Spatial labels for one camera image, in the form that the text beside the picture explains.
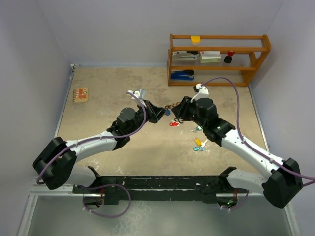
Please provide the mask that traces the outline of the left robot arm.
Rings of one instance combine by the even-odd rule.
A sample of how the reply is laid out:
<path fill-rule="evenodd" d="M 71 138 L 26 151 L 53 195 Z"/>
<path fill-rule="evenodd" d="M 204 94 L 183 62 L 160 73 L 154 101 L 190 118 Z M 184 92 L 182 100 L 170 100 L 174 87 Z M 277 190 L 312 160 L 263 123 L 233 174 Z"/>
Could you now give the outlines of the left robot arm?
<path fill-rule="evenodd" d="M 73 184 L 84 186 L 91 193 L 99 191 L 101 180 L 96 170 L 76 167 L 75 163 L 101 152 L 122 148 L 146 122 L 157 123 L 165 113 L 165 108 L 143 100 L 137 111 L 122 109 L 112 125 L 100 134 L 72 141 L 53 138 L 33 162 L 32 166 L 38 173 L 36 183 L 44 184 L 50 190 Z"/>

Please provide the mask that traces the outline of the yellow tag key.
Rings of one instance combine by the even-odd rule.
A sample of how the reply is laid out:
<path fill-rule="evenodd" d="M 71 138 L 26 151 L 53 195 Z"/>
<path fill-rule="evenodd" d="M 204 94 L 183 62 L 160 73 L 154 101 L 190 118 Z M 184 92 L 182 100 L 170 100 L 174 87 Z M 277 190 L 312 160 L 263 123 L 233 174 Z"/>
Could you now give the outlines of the yellow tag key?
<path fill-rule="evenodd" d="M 208 140 L 201 141 L 199 138 L 195 138 L 195 143 L 198 147 L 205 147 Z"/>

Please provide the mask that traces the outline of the teal carabiner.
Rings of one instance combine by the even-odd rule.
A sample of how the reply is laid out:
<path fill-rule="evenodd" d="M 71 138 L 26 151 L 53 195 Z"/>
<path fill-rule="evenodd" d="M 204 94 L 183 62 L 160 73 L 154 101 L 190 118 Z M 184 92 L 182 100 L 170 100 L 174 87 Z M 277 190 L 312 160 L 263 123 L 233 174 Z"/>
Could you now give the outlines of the teal carabiner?
<path fill-rule="evenodd" d="M 193 150 L 194 151 L 204 151 L 204 146 L 194 146 Z"/>

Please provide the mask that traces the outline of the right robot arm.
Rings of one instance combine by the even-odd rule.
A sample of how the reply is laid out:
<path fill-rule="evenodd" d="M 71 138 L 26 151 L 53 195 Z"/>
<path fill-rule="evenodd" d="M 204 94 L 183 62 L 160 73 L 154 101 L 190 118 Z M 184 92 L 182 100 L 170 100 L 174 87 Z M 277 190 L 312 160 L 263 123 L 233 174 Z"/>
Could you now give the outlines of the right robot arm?
<path fill-rule="evenodd" d="M 223 192 L 242 188 L 260 193 L 273 206 L 282 209 L 303 188 L 296 160 L 275 156 L 240 135 L 234 125 L 219 117 L 211 99 L 195 101 L 185 96 L 171 110 L 176 118 L 201 126 L 209 141 L 235 153 L 259 172 L 256 175 L 238 169 L 231 171 L 219 180 Z"/>

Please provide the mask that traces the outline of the red tag key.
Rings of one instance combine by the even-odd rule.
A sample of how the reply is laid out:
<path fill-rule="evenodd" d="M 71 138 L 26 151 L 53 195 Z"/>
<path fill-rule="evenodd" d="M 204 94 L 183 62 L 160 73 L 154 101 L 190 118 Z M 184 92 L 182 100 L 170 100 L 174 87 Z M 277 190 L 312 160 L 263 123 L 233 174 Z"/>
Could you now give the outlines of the red tag key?
<path fill-rule="evenodd" d="M 179 122 L 176 122 L 176 121 L 172 121 L 172 122 L 170 122 L 170 124 L 169 124 L 171 127 L 178 127 L 179 125 L 180 125 L 180 123 Z"/>

